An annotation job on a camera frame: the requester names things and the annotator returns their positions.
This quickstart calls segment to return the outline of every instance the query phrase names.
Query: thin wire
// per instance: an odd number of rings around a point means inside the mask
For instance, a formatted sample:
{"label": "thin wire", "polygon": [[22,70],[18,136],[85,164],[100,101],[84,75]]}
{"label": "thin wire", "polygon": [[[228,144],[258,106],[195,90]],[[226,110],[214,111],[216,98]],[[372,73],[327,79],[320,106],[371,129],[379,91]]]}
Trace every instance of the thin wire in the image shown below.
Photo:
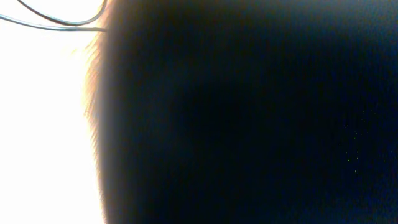
{"label": "thin wire", "polygon": [[47,14],[41,13],[32,7],[30,7],[28,4],[26,4],[23,0],[17,0],[19,3],[21,3],[23,6],[25,6],[28,10],[32,11],[33,13],[37,14],[40,17],[43,17],[46,20],[55,22],[57,24],[65,25],[65,26],[73,26],[73,27],[56,27],[56,26],[45,26],[45,25],[40,25],[40,24],[34,24],[31,22],[26,22],[26,21],[21,21],[15,18],[11,18],[5,15],[0,14],[0,19],[8,21],[8,22],[13,22],[15,24],[19,24],[22,26],[27,26],[27,27],[32,27],[36,29],[43,29],[43,30],[52,30],[52,31],[94,31],[94,32],[106,32],[105,28],[97,28],[97,27],[79,27],[83,26],[89,23],[94,22],[98,18],[102,16],[102,14],[105,11],[106,5],[107,5],[107,0],[103,0],[102,7],[99,10],[99,13],[92,17],[91,19],[88,19],[86,21],[81,21],[81,22],[69,22],[69,21],[64,21],[62,19],[58,19],[52,16],[49,16]]}

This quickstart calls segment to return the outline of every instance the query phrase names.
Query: overexposed white area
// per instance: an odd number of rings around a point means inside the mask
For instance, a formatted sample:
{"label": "overexposed white area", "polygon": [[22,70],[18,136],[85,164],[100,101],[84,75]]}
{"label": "overexposed white area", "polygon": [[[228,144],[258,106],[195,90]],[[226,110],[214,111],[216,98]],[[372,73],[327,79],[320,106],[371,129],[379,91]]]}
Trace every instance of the overexposed white area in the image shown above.
{"label": "overexposed white area", "polygon": [[[102,0],[25,0],[68,21]],[[0,14],[56,26],[17,0]],[[0,223],[103,224],[83,83],[96,32],[38,30],[0,20]]]}

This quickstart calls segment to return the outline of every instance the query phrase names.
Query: blurry dark surface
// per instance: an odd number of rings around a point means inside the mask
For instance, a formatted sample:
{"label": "blurry dark surface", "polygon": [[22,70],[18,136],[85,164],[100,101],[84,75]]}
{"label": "blurry dark surface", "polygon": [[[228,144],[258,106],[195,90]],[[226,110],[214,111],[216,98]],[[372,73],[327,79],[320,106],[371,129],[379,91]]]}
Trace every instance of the blurry dark surface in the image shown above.
{"label": "blurry dark surface", "polygon": [[116,4],[103,49],[109,224],[394,223],[398,35],[388,21],[133,2]]}

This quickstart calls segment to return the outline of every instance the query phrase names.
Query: straight wire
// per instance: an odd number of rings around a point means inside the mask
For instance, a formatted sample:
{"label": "straight wire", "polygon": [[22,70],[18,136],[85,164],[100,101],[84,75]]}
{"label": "straight wire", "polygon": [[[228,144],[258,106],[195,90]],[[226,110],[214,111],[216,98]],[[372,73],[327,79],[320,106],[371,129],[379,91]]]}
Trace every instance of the straight wire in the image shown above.
{"label": "straight wire", "polygon": [[98,18],[100,18],[102,16],[102,14],[105,11],[106,5],[107,5],[107,0],[103,0],[102,3],[102,7],[99,10],[99,13],[97,13],[97,15],[95,15],[94,17],[92,17],[91,19],[88,19],[86,21],[81,21],[81,22],[69,22],[69,21],[64,21],[61,19],[57,19],[55,17],[46,15],[44,13],[41,13],[35,9],[33,9],[32,7],[30,7],[28,4],[26,4],[23,0],[17,0],[19,3],[21,3],[23,6],[25,6],[27,9],[29,9],[30,11],[32,11],[33,13],[37,14],[40,17],[43,17],[46,20],[55,22],[57,24],[61,24],[64,26],[73,26],[73,27],[56,27],[56,26],[45,26],[45,25],[40,25],[40,24],[33,24],[31,22],[26,22],[26,21],[21,21],[18,19],[14,19],[5,15],[0,14],[0,19],[8,21],[8,22],[13,22],[15,24],[19,24],[22,26],[27,26],[27,27],[32,27],[32,28],[36,28],[36,29],[43,29],[43,30],[52,30],[52,31],[93,31],[93,32],[106,32],[105,28],[97,28],[97,27],[79,27],[79,26],[83,26],[89,23],[94,22],[95,20],[97,20]]}

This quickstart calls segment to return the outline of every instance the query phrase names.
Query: wire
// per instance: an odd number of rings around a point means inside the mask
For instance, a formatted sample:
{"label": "wire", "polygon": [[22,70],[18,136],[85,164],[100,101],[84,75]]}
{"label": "wire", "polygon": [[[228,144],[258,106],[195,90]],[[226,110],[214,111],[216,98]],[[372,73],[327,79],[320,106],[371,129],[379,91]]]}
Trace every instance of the wire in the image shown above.
{"label": "wire", "polygon": [[64,21],[62,19],[58,19],[49,15],[46,15],[44,13],[41,13],[32,7],[30,7],[28,4],[26,4],[23,0],[17,0],[19,3],[21,3],[23,6],[25,6],[28,10],[32,11],[33,13],[37,14],[40,17],[43,17],[44,19],[48,21],[55,22],[57,24],[65,25],[65,26],[73,26],[73,27],[56,27],[56,26],[45,26],[45,25],[40,25],[40,24],[34,24],[31,22],[26,22],[26,21],[21,21],[18,19],[14,19],[5,15],[0,14],[0,19],[8,21],[8,22],[13,22],[15,24],[19,24],[22,26],[27,26],[27,27],[32,27],[36,29],[43,29],[43,30],[52,30],[52,31],[94,31],[94,32],[106,32],[105,28],[97,28],[97,27],[79,27],[83,25],[87,25],[89,23],[94,22],[98,18],[102,16],[102,14],[105,11],[106,5],[107,5],[107,0],[103,0],[102,7],[99,10],[99,13],[92,17],[91,19],[88,19],[86,21],[81,21],[81,22],[69,22],[69,21]]}

